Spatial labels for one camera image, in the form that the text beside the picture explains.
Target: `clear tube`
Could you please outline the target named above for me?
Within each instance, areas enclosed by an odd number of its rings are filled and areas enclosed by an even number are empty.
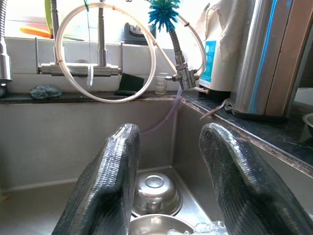
[[[181,94],[182,94],[182,89],[181,87],[179,87],[178,89],[178,92],[177,92],[177,95],[176,95],[176,99],[174,101],[174,104],[172,105],[170,111],[166,114],[165,118],[160,122],[158,123],[157,125],[155,125],[154,127],[148,129],[148,130],[145,130],[145,131],[142,131],[141,132],[141,135],[142,136],[146,136],[148,134],[151,134],[152,132],[158,130],[159,128],[161,128],[168,120],[170,120],[175,111],[177,110],[179,104],[180,104],[180,100],[181,100]]]
[[[92,98],[94,100],[97,100],[97,101],[100,101],[100,102],[105,102],[105,103],[123,103],[123,102],[128,102],[128,101],[131,101],[133,99],[136,99],[137,97],[141,96],[148,89],[148,87],[152,83],[154,74],[156,72],[156,66],[157,66],[156,52],[155,52],[154,47],[153,47],[153,41],[151,40],[151,38],[154,38],[154,37],[149,32],[149,30],[144,25],[142,25],[135,17],[129,15],[126,11],[124,11],[124,10],[118,8],[118,7],[115,7],[113,5],[109,5],[109,4],[106,4],[106,3],[102,3],[102,2],[95,2],[95,3],[90,3],[89,4],[89,8],[110,8],[112,10],[117,10],[117,11],[119,11],[119,12],[129,16],[129,17],[133,18],[136,21],[136,23],[139,25],[139,27],[143,31],[143,34],[144,34],[144,36],[145,36],[145,38],[147,40],[147,43],[148,43],[148,46],[149,46],[149,50],[150,50],[151,70],[150,70],[149,78],[148,78],[146,84],[136,94],[134,94],[134,95],[132,95],[130,97],[127,97],[127,98],[119,99],[119,100],[102,99],[102,98],[99,98],[97,96],[94,96],[94,95],[90,94],[89,92],[87,92],[84,88],[82,88],[75,81],[74,77],[70,73],[70,71],[69,71],[69,69],[68,69],[68,67],[66,65],[66,62],[65,62],[65,57],[64,57],[63,50],[62,50],[62,48],[63,48],[63,35],[64,35],[64,31],[65,31],[66,26],[74,18],[74,16],[76,16],[78,13],[86,10],[84,5],[82,5],[80,7],[77,7],[74,10],[72,10],[64,18],[64,20],[62,21],[62,23],[61,23],[61,25],[59,27],[59,31],[58,31],[57,38],[56,38],[56,54],[57,54],[58,62],[59,62],[59,65],[60,65],[60,68],[61,68],[63,74],[65,75],[65,77],[68,79],[68,81],[77,90],[79,90],[81,93],[83,93],[84,95],[86,95],[86,96],[88,96],[88,97],[90,97],[90,98]]]
[[[95,2],[95,3],[91,3],[89,4],[89,8],[110,8],[112,10],[117,10],[131,18],[133,18],[137,24],[139,25],[139,27],[142,29],[143,34],[147,40],[148,46],[149,46],[149,50],[150,50],[150,55],[151,55],[151,70],[150,70],[150,75],[149,78],[146,82],[146,84],[140,89],[140,91],[138,91],[136,94],[124,98],[124,99],[119,99],[119,100],[109,100],[109,99],[102,99],[99,98],[97,96],[94,96],[92,94],[90,94],[89,92],[87,92],[85,89],[83,89],[73,78],[73,76],[71,75],[68,67],[66,66],[66,62],[65,62],[65,57],[63,55],[63,35],[64,35],[64,31],[66,26],[68,25],[68,23],[73,19],[74,16],[76,16],[78,13],[84,11],[86,8],[85,6],[80,6],[77,7],[76,9],[72,10],[66,17],[65,19],[62,21],[58,34],[57,34],[57,38],[56,38],[56,52],[57,52],[57,57],[58,57],[58,62],[60,64],[60,68],[63,72],[63,74],[65,75],[65,77],[69,80],[69,82],[77,89],[79,90],[81,93],[85,94],[86,96],[95,99],[97,101],[100,102],[106,102],[106,103],[123,103],[123,102],[128,102],[131,101],[139,96],[141,96],[150,86],[150,84],[152,83],[154,74],[156,72],[156,53],[154,51],[154,47],[153,45],[155,45],[161,52],[161,54],[163,55],[163,57],[165,58],[165,60],[168,62],[168,64],[170,65],[170,67],[172,68],[173,72],[176,73],[176,68],[174,66],[174,64],[171,62],[171,60],[168,58],[168,56],[165,54],[165,52],[162,50],[162,48],[158,45],[157,41],[155,40],[155,38],[153,37],[153,35],[150,33],[150,31],[144,26],[142,25],[135,17],[131,16],[130,14],[128,14],[126,11],[122,10],[121,8],[118,8],[114,5],[109,5],[103,2]],[[201,49],[201,55],[202,55],[202,65],[199,68],[199,71],[197,73],[198,76],[203,75],[204,70],[205,70],[205,65],[206,65],[206,56],[205,56],[205,50],[203,47],[203,44],[199,38],[199,36],[197,35],[196,31],[194,30],[194,28],[188,24],[188,22],[182,17],[179,16],[179,21],[182,22],[183,24],[187,25],[192,34],[194,35],[194,37],[196,38],[196,41]],[[205,92],[205,90],[200,89],[200,88],[196,88],[196,91],[198,92]]]
[[[197,76],[201,77],[203,74],[204,74],[204,71],[205,71],[205,67],[206,67],[206,53],[205,53],[205,49],[204,49],[204,46],[202,44],[202,41],[199,37],[199,35],[197,34],[197,32],[195,31],[195,29],[190,25],[189,22],[187,22],[182,16],[178,15],[178,19],[179,21],[184,24],[185,26],[187,26],[192,35],[195,37],[196,41],[197,41],[197,44],[200,48],[200,52],[201,52],[201,57],[202,57],[202,63],[200,65],[200,68],[198,69],[198,72],[197,72]]]
[[[194,87],[193,90],[197,92],[201,92],[201,93],[206,93],[206,94],[208,94],[208,91],[209,91],[209,90],[204,90],[200,87]]]

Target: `ice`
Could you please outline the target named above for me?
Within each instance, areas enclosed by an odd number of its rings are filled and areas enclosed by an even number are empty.
[[[225,224],[222,221],[214,221],[211,223],[200,223],[194,228],[194,233],[190,234],[188,231],[180,233],[174,229],[168,231],[167,235],[228,235]]]

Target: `white tube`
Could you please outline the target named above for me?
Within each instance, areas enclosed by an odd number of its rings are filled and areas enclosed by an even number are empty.
[[[202,57],[202,63],[200,65],[200,68],[197,69],[198,70],[197,76],[201,77],[204,74],[205,67],[206,67],[206,53],[205,53],[205,49],[204,49],[203,43],[202,43],[199,35],[195,31],[195,29],[190,25],[189,22],[187,22],[181,15],[178,15],[178,19],[179,19],[179,21],[182,24],[184,24],[185,26],[187,26],[191,30],[191,33],[195,37],[195,39],[197,41],[197,44],[198,44],[198,46],[200,48],[201,57]]]
[[[147,40],[148,46],[149,46],[149,50],[150,50],[150,55],[151,55],[151,70],[150,70],[150,75],[149,78],[146,82],[146,84],[134,95],[124,98],[124,99],[119,99],[119,100],[110,100],[110,99],[102,99],[99,98],[97,96],[94,96],[92,94],[90,94],[89,92],[87,92],[84,88],[82,88],[74,79],[74,77],[72,76],[72,74],[70,73],[66,62],[65,62],[65,57],[64,57],[64,53],[63,53],[63,35],[64,35],[64,31],[66,26],[68,25],[68,23],[80,12],[86,10],[85,6],[82,5],[80,7],[75,8],[74,10],[72,10],[66,17],[65,19],[62,21],[59,30],[58,30],[58,34],[57,34],[57,38],[56,38],[56,54],[58,57],[58,62],[60,65],[60,68],[63,72],[63,74],[65,75],[65,77],[68,79],[68,81],[77,89],[79,90],[81,93],[83,93],[84,95],[95,99],[97,101],[100,102],[105,102],[105,103],[123,103],[123,102],[128,102],[131,101],[133,99],[136,99],[137,97],[141,96],[150,86],[150,84],[152,83],[153,77],[155,75],[156,72],[156,66],[157,66],[157,62],[156,62],[156,52],[154,50],[153,47],[153,42],[151,41],[151,38],[148,37],[147,35],[151,35],[151,33],[149,32],[149,30],[143,26],[135,17],[129,15],[127,12],[125,12],[124,10],[115,7],[113,5],[109,5],[103,2],[95,2],[95,3],[90,3],[89,4],[89,8],[110,8],[112,10],[117,10],[127,16],[130,16],[131,18],[133,18],[136,23],[139,25],[139,27],[142,29],[143,34]]]
[[[62,50],[63,48],[63,35],[64,35],[64,31],[66,26],[68,25],[68,23],[80,12],[84,11],[86,8],[84,5],[75,8],[74,10],[72,10],[66,17],[65,19],[62,21],[60,28],[58,30],[58,34],[57,34],[57,38],[56,38],[56,54],[58,57],[58,62],[60,65],[60,68],[63,72],[63,74],[65,75],[65,77],[68,79],[68,81],[77,89],[79,90],[81,93],[85,94],[86,96],[95,99],[97,101],[100,102],[105,102],[105,103],[123,103],[123,102],[128,102],[131,101],[133,99],[136,99],[137,97],[141,96],[150,86],[150,84],[153,81],[153,77],[155,75],[156,72],[156,52],[154,50],[153,45],[155,45],[161,52],[161,54],[163,55],[163,57],[165,58],[165,60],[168,62],[168,64],[170,65],[170,67],[172,68],[173,72],[176,73],[176,68],[175,65],[171,62],[171,60],[168,58],[168,56],[165,54],[165,52],[162,50],[162,48],[158,45],[156,39],[154,38],[154,36],[151,34],[151,32],[144,26],[142,25],[135,17],[133,17],[132,15],[128,14],[126,11],[122,10],[121,8],[118,8],[114,5],[109,5],[103,2],[95,2],[95,3],[90,3],[89,4],[89,8],[110,8],[112,10],[116,10],[121,12],[122,14],[125,14],[131,18],[133,18],[136,23],[139,25],[139,27],[142,29],[143,34],[147,40],[148,46],[149,46],[149,50],[150,50],[150,55],[151,55],[151,70],[150,70],[150,75],[149,78],[146,82],[146,84],[134,95],[124,98],[124,99],[119,99],[119,100],[110,100],[110,99],[102,99],[99,98],[97,96],[94,96],[92,94],[90,94],[89,92],[87,92],[84,88],[82,88],[74,79],[74,77],[71,75],[68,67],[66,66],[66,62],[65,62],[65,57],[64,57],[64,51]],[[204,71],[205,71],[205,66],[206,66],[206,54],[205,54],[205,49],[203,47],[202,41],[199,38],[198,34],[196,33],[196,31],[194,30],[194,28],[182,17],[179,16],[179,21],[181,23],[183,23],[185,26],[188,26],[192,32],[192,34],[194,35],[199,47],[200,47],[200,51],[201,51],[201,56],[202,56],[202,64],[200,66],[200,68],[198,69],[197,75],[198,76],[202,76]],[[195,88],[194,90],[198,91],[198,92],[203,92],[205,93],[206,91],[201,89],[201,88]]]

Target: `window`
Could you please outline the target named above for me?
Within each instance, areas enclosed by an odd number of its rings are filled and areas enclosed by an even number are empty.
[[[207,4],[207,1],[208,0],[199,0],[197,4],[195,4],[194,0],[181,0],[179,12],[194,25],[202,9]],[[133,0],[132,2],[125,2],[125,0],[106,0],[106,2],[121,6],[142,22],[147,22],[148,25],[149,3],[146,0]],[[83,0],[58,0],[60,22],[72,9],[82,4],[84,4]],[[91,41],[97,41],[97,16],[97,9],[91,9],[89,14]],[[124,25],[126,22],[131,23],[130,18],[109,9],[105,11],[106,43],[119,43],[123,40]],[[48,31],[45,22],[44,0],[8,1],[5,28],[6,36],[35,37],[21,33],[21,26],[31,26]],[[188,46],[190,41],[194,42],[191,34],[182,25],[177,26],[177,33],[182,47],[184,45]],[[86,12],[80,13],[72,20],[67,27],[66,35],[73,38],[89,40]],[[157,40],[162,47],[172,48],[170,37],[165,30],[157,33]]]

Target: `metal bowl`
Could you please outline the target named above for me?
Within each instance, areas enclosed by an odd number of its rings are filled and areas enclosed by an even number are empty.
[[[192,227],[180,219],[165,214],[149,214],[131,221],[129,235],[167,235],[171,229],[181,233],[193,232]]]
[[[174,182],[161,173],[144,173],[137,177],[133,215],[167,214],[175,215],[182,206],[182,200]]]
[[[309,132],[313,136],[313,113],[304,115],[302,119],[308,125]]]

